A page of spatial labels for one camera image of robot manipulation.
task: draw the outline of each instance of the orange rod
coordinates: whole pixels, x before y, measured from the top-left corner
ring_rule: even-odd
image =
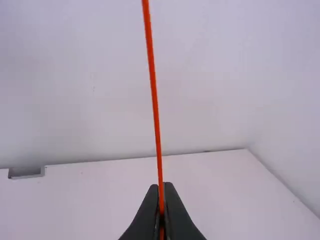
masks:
[[[162,177],[162,154],[161,154],[161,139],[160,139],[160,124],[159,124],[159,110],[158,110],[158,96],[156,84],[156,70],[155,58],[152,41],[151,20],[149,12],[149,1],[142,0],[144,31],[146,40],[146,49],[148,55],[150,87],[153,108],[153,121],[155,133],[155,146],[156,146],[156,163],[158,168],[158,184],[159,184],[159,212],[163,216],[165,213],[165,199],[164,199],[164,181]]]

